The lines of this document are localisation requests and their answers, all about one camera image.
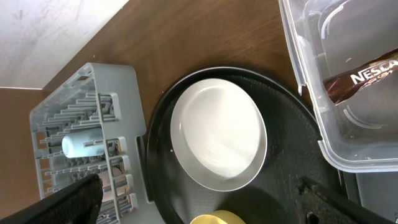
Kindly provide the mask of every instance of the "white wall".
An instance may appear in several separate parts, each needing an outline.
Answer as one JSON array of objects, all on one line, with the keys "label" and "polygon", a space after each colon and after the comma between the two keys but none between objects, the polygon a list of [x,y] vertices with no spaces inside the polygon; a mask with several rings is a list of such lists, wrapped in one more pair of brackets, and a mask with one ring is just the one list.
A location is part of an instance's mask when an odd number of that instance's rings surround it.
[{"label": "white wall", "polygon": [[43,88],[128,0],[0,0],[0,86]]}]

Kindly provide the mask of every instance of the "black object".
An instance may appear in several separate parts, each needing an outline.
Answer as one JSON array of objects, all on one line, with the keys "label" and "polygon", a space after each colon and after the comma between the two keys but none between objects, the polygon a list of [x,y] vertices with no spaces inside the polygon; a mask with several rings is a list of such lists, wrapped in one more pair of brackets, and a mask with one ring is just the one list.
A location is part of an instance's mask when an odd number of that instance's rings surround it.
[{"label": "black object", "polygon": [[102,196],[102,181],[98,175],[91,174],[0,220],[0,224],[94,224],[101,209]]},{"label": "black object", "polygon": [[[170,119],[179,96],[206,78],[240,86],[259,108],[267,129],[266,161],[258,176],[234,192],[215,192],[192,180],[171,149]],[[297,182],[307,176],[333,192],[342,191],[338,171],[324,160],[312,112],[267,75],[244,67],[218,66],[193,72],[175,82],[161,97],[148,132],[147,178],[150,192],[166,223],[190,223],[215,210],[228,210],[247,224],[305,222],[297,210]]]},{"label": "black object", "polygon": [[347,198],[331,192],[308,177],[302,177],[297,188],[301,195],[297,208],[301,210],[299,212],[301,214],[308,212],[306,224],[393,224]]}]

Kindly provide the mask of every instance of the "wall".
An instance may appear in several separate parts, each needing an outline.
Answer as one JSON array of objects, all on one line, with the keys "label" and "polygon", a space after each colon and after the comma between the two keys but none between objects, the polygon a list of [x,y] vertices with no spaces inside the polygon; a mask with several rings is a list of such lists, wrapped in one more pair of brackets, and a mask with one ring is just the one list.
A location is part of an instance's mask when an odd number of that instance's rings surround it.
[{"label": "wall", "polygon": [[127,0],[0,0],[0,87],[43,88]]},{"label": "wall", "polygon": [[42,90],[0,88],[0,218],[40,200],[29,112]]}]

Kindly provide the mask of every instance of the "brown wooden surface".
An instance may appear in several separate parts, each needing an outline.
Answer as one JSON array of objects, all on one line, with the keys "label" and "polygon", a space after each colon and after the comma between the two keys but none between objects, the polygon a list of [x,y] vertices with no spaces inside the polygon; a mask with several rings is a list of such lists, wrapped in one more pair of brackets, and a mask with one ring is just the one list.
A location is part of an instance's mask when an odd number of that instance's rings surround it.
[{"label": "brown wooden surface", "polygon": [[40,200],[29,113],[41,90],[0,88],[0,218]]},{"label": "brown wooden surface", "polygon": [[133,66],[147,123],[162,92],[200,67],[248,65],[297,89],[277,0],[130,0],[45,92],[86,62]]}]

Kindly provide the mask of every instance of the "brown sachet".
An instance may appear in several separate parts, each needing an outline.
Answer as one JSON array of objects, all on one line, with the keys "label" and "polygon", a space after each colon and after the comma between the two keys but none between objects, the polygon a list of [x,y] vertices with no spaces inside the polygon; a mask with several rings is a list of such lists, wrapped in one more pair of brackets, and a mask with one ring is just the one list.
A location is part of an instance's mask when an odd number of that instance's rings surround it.
[{"label": "brown sachet", "polygon": [[358,68],[323,81],[328,96],[335,105],[342,103],[363,88],[376,83],[398,70],[398,49]]}]

